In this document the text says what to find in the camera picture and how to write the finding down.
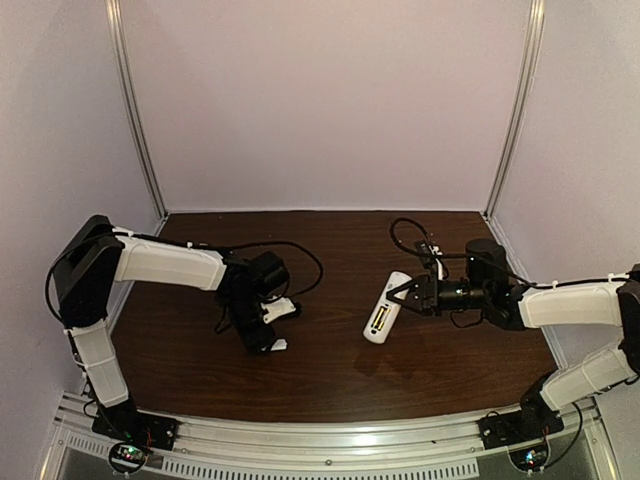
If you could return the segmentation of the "gold AAA battery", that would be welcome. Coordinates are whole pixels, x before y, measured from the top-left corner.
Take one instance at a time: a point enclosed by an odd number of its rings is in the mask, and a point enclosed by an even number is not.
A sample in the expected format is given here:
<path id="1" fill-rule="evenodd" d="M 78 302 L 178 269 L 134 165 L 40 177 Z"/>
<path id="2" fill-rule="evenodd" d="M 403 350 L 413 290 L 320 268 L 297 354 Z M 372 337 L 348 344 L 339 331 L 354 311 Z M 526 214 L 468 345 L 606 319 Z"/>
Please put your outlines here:
<path id="1" fill-rule="evenodd" d="M 386 306 L 381 306 L 378 309 L 371 323 L 371 329 L 374 332 L 378 332 L 382 330 L 387 314 L 388 314 L 388 308 Z"/>
<path id="2" fill-rule="evenodd" d="M 372 324 L 373 328 L 377 331 L 381 331 L 384 328 L 384 324 L 390 313 L 391 308 L 389 306 L 382 305 L 376 314 L 374 323 Z"/>

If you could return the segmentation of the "white remote control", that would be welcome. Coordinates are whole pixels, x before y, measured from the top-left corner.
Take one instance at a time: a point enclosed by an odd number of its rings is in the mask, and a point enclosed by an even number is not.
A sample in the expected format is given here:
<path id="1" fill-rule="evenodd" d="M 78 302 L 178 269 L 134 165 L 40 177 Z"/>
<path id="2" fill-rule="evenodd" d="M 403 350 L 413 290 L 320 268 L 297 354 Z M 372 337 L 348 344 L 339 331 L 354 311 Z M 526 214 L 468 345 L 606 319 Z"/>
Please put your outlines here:
<path id="1" fill-rule="evenodd" d="M 408 288 L 402 285 L 411 281 L 411 276 L 400 271 L 392 271 L 363 329 L 363 336 L 374 344 L 383 344 L 402 308 L 400 301 L 406 299 Z"/>

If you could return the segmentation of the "white battery cover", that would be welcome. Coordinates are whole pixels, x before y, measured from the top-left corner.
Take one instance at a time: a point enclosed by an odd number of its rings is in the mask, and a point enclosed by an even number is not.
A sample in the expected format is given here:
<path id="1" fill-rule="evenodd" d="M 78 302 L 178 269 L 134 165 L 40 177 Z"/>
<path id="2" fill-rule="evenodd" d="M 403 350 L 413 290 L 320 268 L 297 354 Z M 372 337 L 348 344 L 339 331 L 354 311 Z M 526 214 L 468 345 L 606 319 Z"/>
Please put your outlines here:
<path id="1" fill-rule="evenodd" d="M 271 352 L 280 352 L 280 351 L 285 351 L 288 347 L 288 343 L 285 339 L 281 338 L 281 339 L 277 339 L 270 348 Z"/>

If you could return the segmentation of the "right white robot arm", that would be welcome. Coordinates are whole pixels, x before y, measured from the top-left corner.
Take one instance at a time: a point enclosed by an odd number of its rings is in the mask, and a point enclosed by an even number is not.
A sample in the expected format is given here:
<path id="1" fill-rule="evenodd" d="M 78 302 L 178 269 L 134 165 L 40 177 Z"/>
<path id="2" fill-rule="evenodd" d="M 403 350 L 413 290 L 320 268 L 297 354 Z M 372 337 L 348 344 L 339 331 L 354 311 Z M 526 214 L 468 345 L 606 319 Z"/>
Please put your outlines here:
<path id="1" fill-rule="evenodd" d="M 639 378 L 639 270 L 604 278 L 550 284 L 516 279 L 508 269 L 506 251 L 496 241 L 474 239 L 461 257 L 466 274 L 445 277 L 446 255 L 430 241 L 417 241 L 410 254 L 425 274 L 393 273 L 372 316 L 373 328 L 391 327 L 400 309 L 423 316 L 476 310 L 482 321 L 507 331 L 553 325 L 608 325 L 619 331 L 611 344 L 574 366 L 540 378 L 520 400 L 519 423 L 539 434 L 556 413 L 584 397 L 603 393 Z"/>

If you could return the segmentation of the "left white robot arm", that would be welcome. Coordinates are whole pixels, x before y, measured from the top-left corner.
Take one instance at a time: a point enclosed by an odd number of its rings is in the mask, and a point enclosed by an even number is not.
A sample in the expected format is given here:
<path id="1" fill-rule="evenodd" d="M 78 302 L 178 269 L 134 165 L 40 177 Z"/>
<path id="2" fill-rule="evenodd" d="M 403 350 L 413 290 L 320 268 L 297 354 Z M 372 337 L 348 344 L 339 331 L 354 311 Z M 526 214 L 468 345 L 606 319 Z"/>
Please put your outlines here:
<path id="1" fill-rule="evenodd" d="M 143 424 L 122 374 L 107 325 L 107 304 L 117 282 L 148 282 L 215 293 L 231 327 L 251 354 L 283 351 L 273 322 L 299 306 L 275 295 L 289 272 L 271 251 L 244 259 L 229 247 L 163 240 L 118 228 L 94 215 L 54 261 L 46 293 L 55 293 L 54 317 L 63 325 L 76 364 L 85 374 L 98 417 L 129 436 Z"/>

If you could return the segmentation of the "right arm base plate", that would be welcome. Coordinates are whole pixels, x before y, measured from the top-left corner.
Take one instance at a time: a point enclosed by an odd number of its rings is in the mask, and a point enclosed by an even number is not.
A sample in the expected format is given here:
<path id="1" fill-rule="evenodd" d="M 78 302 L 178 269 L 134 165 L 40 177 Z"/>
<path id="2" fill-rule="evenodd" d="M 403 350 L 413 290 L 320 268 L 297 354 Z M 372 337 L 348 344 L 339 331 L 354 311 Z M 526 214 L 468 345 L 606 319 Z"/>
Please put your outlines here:
<path id="1" fill-rule="evenodd" d="M 481 417 L 477 425 L 486 450 L 543 439 L 564 429 L 558 414 L 551 412 L 539 417 L 531 409 L 509 413 L 491 411 Z"/>

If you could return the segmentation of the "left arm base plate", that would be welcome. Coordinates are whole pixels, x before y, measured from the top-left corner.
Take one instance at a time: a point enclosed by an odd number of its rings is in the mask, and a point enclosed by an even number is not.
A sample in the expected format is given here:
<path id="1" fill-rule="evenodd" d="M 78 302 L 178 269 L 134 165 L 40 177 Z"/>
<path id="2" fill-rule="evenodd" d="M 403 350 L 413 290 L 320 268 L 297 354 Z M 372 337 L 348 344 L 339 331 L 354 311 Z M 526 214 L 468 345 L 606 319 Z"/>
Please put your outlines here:
<path id="1" fill-rule="evenodd" d="M 150 450 L 171 451 L 178 427 L 179 422 L 174 418 L 136 410 L 108 409 L 98 414 L 93 421 L 92 431 Z"/>

